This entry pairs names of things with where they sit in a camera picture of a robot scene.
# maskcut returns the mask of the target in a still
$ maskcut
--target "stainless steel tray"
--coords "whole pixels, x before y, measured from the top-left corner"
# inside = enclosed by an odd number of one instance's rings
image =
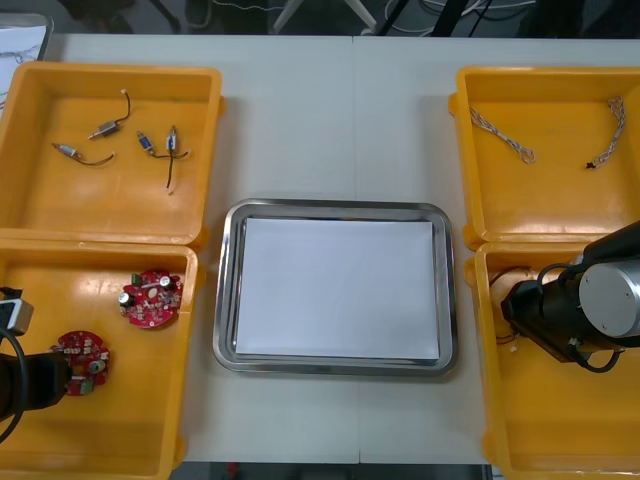
[[[236,334],[246,222],[249,218],[331,219],[431,222],[439,358],[437,360],[293,355],[248,355],[236,352]],[[315,200],[245,200],[227,214],[213,333],[218,361],[234,371],[326,373],[392,376],[438,376],[448,372],[457,356],[453,253],[449,219],[429,204],[341,202]]]

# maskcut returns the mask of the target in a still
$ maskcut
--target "electronic component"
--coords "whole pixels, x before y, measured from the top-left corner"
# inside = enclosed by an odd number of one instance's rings
[[[96,162],[87,162],[86,160],[84,160],[84,157],[80,154],[80,152],[78,152],[78,150],[76,150],[70,145],[64,145],[61,143],[52,143],[51,145],[53,145],[53,148],[58,150],[63,155],[75,160],[78,163],[81,163],[82,165],[86,165],[88,167],[99,167],[109,162],[110,160],[114,159],[116,156],[116,152],[111,152],[111,155],[109,155],[105,159],[98,160]]]
[[[138,135],[138,142],[140,142],[144,151],[149,155],[153,155],[153,144],[151,143],[151,140],[149,140],[149,137],[140,131],[136,132],[136,135]]]
[[[558,269],[557,280],[543,284]],[[517,283],[501,306],[513,338],[529,337],[560,362],[604,373],[625,348],[640,347],[639,292],[637,222],[587,245],[579,263],[554,263],[536,280]],[[595,367],[589,357],[600,350],[611,351],[611,359]]]
[[[154,158],[169,159],[169,178],[167,179],[167,186],[166,186],[166,190],[169,191],[169,187],[171,186],[171,177],[173,176],[174,160],[180,160],[186,157],[187,155],[189,155],[191,150],[187,150],[184,153],[176,153],[176,151],[178,150],[178,131],[175,125],[171,126],[171,129],[169,130],[169,135],[167,135],[166,145],[167,145],[167,152],[169,152],[168,155],[158,155],[157,153],[155,153],[153,149],[153,143],[151,143],[151,140],[149,140],[149,137],[147,137],[144,133],[140,131],[138,131],[136,134],[138,136],[138,142],[140,143],[140,145],[142,146],[145,152],[147,152],[149,155],[151,155]]]
[[[124,88],[120,90],[120,93],[122,93],[125,97],[127,97],[127,114],[122,118],[111,120],[109,122],[106,122],[100,125],[98,127],[98,130],[96,130],[94,133],[89,135],[89,140],[96,137],[107,137],[117,132],[120,129],[120,124],[124,122],[127,118],[129,118],[129,116],[131,115],[131,98],[129,97],[127,90]]]
[[[25,411],[47,408],[62,399],[71,371],[59,353],[25,355],[17,337],[26,333],[33,307],[21,299],[22,290],[3,287],[0,292],[0,342],[6,338],[15,352],[15,356],[0,354],[0,420],[13,415],[0,434],[2,443]]]
[[[183,284],[178,275],[150,270],[131,276],[118,296],[120,312],[132,325],[154,328],[171,320],[182,302]]]
[[[98,335],[84,330],[69,332],[50,351],[63,354],[71,369],[67,395],[87,395],[107,381],[111,352]]]

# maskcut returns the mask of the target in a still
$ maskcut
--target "chair leg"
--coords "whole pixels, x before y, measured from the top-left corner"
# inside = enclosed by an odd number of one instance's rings
[[[360,0],[344,0],[347,5],[351,7],[351,10],[356,12],[356,15],[371,29],[372,32],[376,31],[376,19],[371,16],[369,10],[362,4]]]
[[[284,9],[282,10],[280,15],[276,19],[275,23],[273,24],[273,32],[276,35],[280,33],[280,30],[282,30],[282,27],[284,27],[286,23],[289,21],[289,19],[293,16],[293,14],[296,13],[296,10],[298,10],[298,7],[302,5],[302,2],[304,2],[304,0],[288,0],[287,1],[287,4],[284,6]]]
[[[173,30],[174,33],[178,33],[180,31],[180,20],[178,20],[160,0],[149,0],[149,2],[167,19],[167,22],[171,25],[171,30]]]

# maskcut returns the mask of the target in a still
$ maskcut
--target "capacitor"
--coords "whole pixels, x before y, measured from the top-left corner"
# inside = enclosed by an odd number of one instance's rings
[[[121,307],[131,307],[136,303],[136,300],[128,293],[122,292],[118,295],[118,303]]]
[[[105,368],[107,368],[107,364],[104,360],[94,360],[89,364],[89,373],[97,375],[98,373],[103,372]]]
[[[173,290],[176,286],[175,282],[171,279],[170,276],[165,275],[160,278],[160,286],[162,288],[166,288],[167,290]]]

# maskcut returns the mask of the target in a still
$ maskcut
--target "silver cylinder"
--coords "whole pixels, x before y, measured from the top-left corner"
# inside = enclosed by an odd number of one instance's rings
[[[609,337],[640,335],[640,260],[600,263],[580,280],[587,319]]]

